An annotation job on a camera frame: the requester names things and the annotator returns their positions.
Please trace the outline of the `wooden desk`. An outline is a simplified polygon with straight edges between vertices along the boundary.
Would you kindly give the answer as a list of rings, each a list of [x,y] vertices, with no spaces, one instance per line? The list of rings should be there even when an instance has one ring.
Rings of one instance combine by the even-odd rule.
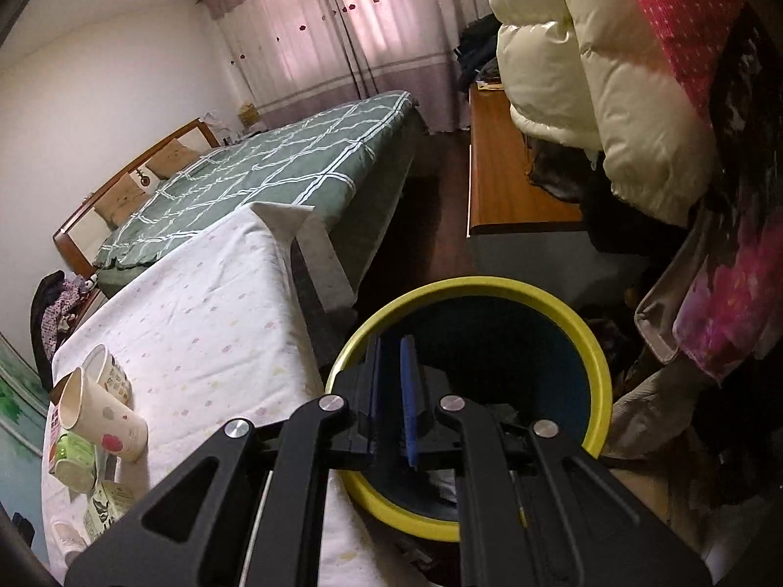
[[[511,121],[506,94],[472,86],[468,99],[467,235],[583,230],[583,215],[576,204],[560,202],[528,178],[530,150]]]

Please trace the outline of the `wooden bed with green quilt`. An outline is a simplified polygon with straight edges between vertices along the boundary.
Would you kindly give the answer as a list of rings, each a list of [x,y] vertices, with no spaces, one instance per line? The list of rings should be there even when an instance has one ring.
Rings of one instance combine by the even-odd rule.
[[[145,168],[167,142],[192,130],[214,142],[205,122],[194,119],[97,189],[56,230],[54,245],[72,271],[97,277],[113,295],[241,205],[311,207],[349,284],[358,286],[388,230],[425,129],[407,91],[343,103],[231,146],[212,146],[147,192],[149,200],[123,226],[110,229],[94,203],[123,175]]]

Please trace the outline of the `white dotted table sheet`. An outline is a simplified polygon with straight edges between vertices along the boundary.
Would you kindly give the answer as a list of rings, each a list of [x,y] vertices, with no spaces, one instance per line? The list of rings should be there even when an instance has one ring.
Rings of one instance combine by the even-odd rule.
[[[253,203],[179,245],[93,314],[54,354],[63,378],[103,344],[149,426],[145,454],[115,479],[142,499],[234,417],[288,419],[324,385],[291,250],[299,248],[325,310],[356,296],[312,208]]]

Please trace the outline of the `illustrated green white box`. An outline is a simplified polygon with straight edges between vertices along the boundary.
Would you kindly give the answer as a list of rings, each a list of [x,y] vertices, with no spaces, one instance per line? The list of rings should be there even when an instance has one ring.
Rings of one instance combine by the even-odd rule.
[[[136,503],[136,496],[130,488],[119,482],[98,481],[86,501],[84,527],[90,542],[122,518]]]

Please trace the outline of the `paper cup with pink dots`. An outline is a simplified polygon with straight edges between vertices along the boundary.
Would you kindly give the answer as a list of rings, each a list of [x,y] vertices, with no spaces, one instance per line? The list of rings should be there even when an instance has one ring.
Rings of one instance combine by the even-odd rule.
[[[69,375],[58,400],[62,428],[123,461],[137,461],[146,449],[149,427],[81,367]]]

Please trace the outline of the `green white carton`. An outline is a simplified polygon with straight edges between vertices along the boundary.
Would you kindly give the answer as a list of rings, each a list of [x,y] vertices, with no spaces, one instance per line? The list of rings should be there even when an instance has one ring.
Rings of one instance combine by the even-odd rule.
[[[89,494],[97,478],[94,445],[62,426],[57,407],[49,417],[48,436],[48,473],[72,492]]]

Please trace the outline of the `right brown pillow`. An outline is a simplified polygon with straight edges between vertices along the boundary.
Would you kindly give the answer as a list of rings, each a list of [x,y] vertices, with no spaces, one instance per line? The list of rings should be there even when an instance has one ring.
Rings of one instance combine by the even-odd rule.
[[[198,151],[172,139],[146,162],[146,167],[159,179],[171,179],[199,158]]]

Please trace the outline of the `brown pillow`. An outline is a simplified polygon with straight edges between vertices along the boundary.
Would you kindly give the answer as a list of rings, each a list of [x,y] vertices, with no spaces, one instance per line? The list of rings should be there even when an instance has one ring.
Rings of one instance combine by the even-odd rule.
[[[94,203],[94,209],[110,229],[117,229],[149,198],[150,195],[130,175],[123,175]]]
[[[146,162],[146,167],[159,179],[171,179],[199,158],[198,151],[172,139]]]

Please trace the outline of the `dark clothes on desk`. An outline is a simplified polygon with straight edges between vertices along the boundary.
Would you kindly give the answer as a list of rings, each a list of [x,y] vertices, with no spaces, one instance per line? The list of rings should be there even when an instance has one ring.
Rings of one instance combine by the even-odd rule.
[[[496,39],[500,21],[494,13],[468,23],[459,33],[459,43],[454,49],[459,65],[458,90],[467,94],[478,77],[479,71],[496,57]]]

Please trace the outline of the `left brown pillow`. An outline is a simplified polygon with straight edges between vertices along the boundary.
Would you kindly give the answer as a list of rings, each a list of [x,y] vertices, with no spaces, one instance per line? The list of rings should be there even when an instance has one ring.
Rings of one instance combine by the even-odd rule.
[[[94,209],[110,229],[117,229],[149,198],[150,195],[130,175],[123,175],[94,203]]]

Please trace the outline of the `floral pink scarf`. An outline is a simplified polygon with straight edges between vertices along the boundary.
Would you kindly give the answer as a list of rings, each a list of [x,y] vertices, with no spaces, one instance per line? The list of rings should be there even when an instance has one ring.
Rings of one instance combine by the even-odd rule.
[[[716,380],[782,338],[782,211],[762,229],[740,221],[738,243],[731,265],[703,262],[673,325],[681,353]]]

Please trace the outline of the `cream puffer jacket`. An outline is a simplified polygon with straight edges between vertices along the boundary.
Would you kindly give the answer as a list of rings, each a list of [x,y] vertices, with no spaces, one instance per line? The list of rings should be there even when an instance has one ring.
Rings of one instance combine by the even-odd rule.
[[[515,126],[600,151],[617,198],[684,226],[712,175],[714,136],[637,0],[488,1]]]

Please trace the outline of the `pink window curtain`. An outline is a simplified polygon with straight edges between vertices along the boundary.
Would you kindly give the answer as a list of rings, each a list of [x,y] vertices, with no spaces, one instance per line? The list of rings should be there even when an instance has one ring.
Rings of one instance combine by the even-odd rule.
[[[426,126],[468,125],[459,36],[488,0],[202,0],[240,99],[279,127],[385,91],[412,94]]]

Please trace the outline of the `pile of clothes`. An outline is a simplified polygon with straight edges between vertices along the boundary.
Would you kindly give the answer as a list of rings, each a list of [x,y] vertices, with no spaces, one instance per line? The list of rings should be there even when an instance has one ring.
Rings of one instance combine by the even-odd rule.
[[[30,342],[37,374],[52,391],[52,360],[58,347],[76,330],[77,319],[98,293],[93,278],[53,271],[37,286],[30,304]]]

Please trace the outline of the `red dotted garment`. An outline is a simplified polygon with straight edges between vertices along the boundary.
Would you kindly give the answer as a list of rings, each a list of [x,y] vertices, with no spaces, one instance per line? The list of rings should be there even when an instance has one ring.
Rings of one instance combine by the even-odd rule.
[[[671,73],[703,121],[718,60],[744,0],[637,0]]]

